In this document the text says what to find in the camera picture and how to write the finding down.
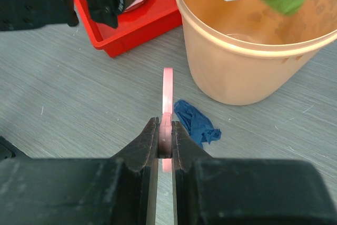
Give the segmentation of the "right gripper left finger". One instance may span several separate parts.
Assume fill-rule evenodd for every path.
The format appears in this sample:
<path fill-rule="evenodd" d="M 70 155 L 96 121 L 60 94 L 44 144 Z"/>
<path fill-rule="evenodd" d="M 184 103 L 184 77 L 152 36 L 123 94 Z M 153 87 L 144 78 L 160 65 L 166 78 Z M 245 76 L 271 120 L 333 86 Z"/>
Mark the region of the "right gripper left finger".
<path fill-rule="evenodd" d="M 155 224 L 159 118 L 112 158 L 122 162 L 112 224 Z"/>

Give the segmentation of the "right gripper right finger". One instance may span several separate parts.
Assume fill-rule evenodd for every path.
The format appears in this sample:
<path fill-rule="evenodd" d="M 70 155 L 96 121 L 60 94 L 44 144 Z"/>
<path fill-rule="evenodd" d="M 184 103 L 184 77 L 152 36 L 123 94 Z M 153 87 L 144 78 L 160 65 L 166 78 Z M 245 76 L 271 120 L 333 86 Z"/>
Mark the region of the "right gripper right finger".
<path fill-rule="evenodd" d="M 172 126 L 172 178 L 175 224 L 198 224 L 198 189 L 193 162 L 211 156 L 188 135 L 181 122 Z"/>

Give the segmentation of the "blue paper scrap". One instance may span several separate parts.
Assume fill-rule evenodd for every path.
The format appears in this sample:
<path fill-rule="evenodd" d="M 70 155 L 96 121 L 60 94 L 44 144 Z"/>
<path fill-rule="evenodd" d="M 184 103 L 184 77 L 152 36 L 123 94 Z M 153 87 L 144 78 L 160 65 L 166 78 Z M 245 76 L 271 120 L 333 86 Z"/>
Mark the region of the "blue paper scrap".
<path fill-rule="evenodd" d="M 203 148 L 203 143 L 210 144 L 221 138 L 222 132 L 216 129 L 210 119 L 185 100 L 174 103 L 173 111 L 187 130 L 190 138 Z"/>

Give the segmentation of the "pink hand brush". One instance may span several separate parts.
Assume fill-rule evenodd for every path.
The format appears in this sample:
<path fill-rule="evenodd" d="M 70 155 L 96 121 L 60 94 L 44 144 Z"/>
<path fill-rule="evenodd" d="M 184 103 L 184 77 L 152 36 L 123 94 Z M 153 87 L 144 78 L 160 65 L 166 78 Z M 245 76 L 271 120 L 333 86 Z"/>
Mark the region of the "pink hand brush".
<path fill-rule="evenodd" d="M 173 69 L 163 70 L 162 119 L 159 127 L 158 157 L 164 172 L 172 171 Z"/>

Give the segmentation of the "orange plastic bucket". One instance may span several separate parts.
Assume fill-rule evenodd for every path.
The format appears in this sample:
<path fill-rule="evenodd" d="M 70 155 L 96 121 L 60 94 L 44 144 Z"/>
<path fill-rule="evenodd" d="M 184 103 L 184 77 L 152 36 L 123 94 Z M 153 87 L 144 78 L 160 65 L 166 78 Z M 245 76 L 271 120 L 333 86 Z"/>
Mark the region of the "orange plastic bucket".
<path fill-rule="evenodd" d="M 305 0 L 294 15 L 261 0 L 176 0 L 196 85 L 230 105 L 259 102 L 336 40 L 336 0 Z"/>

